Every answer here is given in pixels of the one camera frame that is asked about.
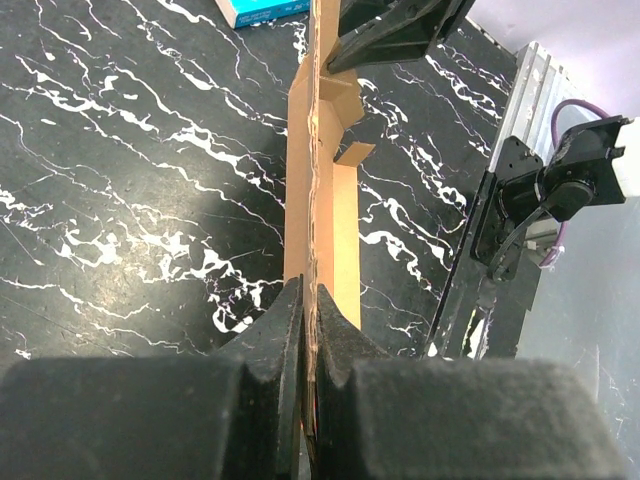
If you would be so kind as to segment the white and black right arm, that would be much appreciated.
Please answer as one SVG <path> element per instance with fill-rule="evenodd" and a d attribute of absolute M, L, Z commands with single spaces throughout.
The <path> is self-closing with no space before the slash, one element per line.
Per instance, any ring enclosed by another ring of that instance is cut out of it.
<path fill-rule="evenodd" d="M 332 74 L 364 65 L 401 63 L 423 57 L 445 42 L 472 7 L 470 1 L 344 1 L 339 36 L 348 41 L 331 55 Z M 478 196 L 479 224 L 471 255 L 492 280 L 514 276 L 536 222 L 564 223 L 587 206 L 622 204 L 639 194 L 639 122 L 601 115 L 552 135 L 548 164 L 517 136 L 505 139 Z"/>

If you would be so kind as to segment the brown cardboard paper box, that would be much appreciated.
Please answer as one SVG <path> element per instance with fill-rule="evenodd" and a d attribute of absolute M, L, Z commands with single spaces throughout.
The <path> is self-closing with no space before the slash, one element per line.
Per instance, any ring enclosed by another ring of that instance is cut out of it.
<path fill-rule="evenodd" d="M 361 325 L 358 167 L 373 147 L 340 147 L 345 131 L 364 116 L 356 71 L 328 70 L 340 47 L 340 7 L 338 1 L 311 3 L 309 49 L 288 94 L 284 277 L 303 279 L 307 437 L 317 431 L 320 291 Z"/>

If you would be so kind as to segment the blue treehouse book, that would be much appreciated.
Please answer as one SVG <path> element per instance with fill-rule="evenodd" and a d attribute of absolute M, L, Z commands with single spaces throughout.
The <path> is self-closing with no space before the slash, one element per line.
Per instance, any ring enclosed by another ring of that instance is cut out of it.
<path fill-rule="evenodd" d="M 310 0 L 216 0 L 228 25 L 239 29 L 307 12 Z"/>

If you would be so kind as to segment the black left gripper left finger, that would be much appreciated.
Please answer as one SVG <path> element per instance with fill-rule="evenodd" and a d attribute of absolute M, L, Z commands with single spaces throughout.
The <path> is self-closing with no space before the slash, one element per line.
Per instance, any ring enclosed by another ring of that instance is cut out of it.
<path fill-rule="evenodd" d="M 302 282 L 204 357 L 45 358 L 1 382 L 5 479 L 294 479 Z"/>

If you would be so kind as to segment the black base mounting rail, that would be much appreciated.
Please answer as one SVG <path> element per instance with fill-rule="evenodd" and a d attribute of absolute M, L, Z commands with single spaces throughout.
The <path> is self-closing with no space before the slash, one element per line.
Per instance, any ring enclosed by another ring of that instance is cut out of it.
<path fill-rule="evenodd" d="M 478 187 L 462 240 L 434 317 L 428 357 L 514 358 L 526 313 L 533 305 L 540 271 L 522 256 L 501 280 L 487 274 L 488 263 L 508 236 L 497 205 L 500 183 L 535 172 L 542 160 L 515 136 L 508 137 L 493 171 Z"/>

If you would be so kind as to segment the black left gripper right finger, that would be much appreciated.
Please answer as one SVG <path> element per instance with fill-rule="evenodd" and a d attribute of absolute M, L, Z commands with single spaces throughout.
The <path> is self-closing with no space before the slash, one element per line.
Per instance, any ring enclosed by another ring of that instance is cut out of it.
<path fill-rule="evenodd" d="M 545 361 L 393 357 L 318 291 L 318 479 L 623 479 L 574 372 Z"/>

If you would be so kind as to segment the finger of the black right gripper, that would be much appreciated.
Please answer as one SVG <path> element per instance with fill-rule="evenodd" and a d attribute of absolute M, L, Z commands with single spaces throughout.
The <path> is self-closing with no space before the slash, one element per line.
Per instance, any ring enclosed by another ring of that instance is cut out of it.
<path fill-rule="evenodd" d="M 475 4 L 474 0 L 411 1 L 415 2 L 415 17 L 396 33 L 378 33 L 374 26 L 380 22 L 377 17 L 344 37 L 338 36 L 346 41 L 329 57 L 328 72 L 337 74 L 359 66 L 419 60 L 456 32 Z"/>
<path fill-rule="evenodd" d="M 377 32 L 392 34 L 406 27 L 415 17 L 415 2 L 408 1 L 343 1 L 340 9 L 338 36 L 344 37 L 379 17 Z"/>

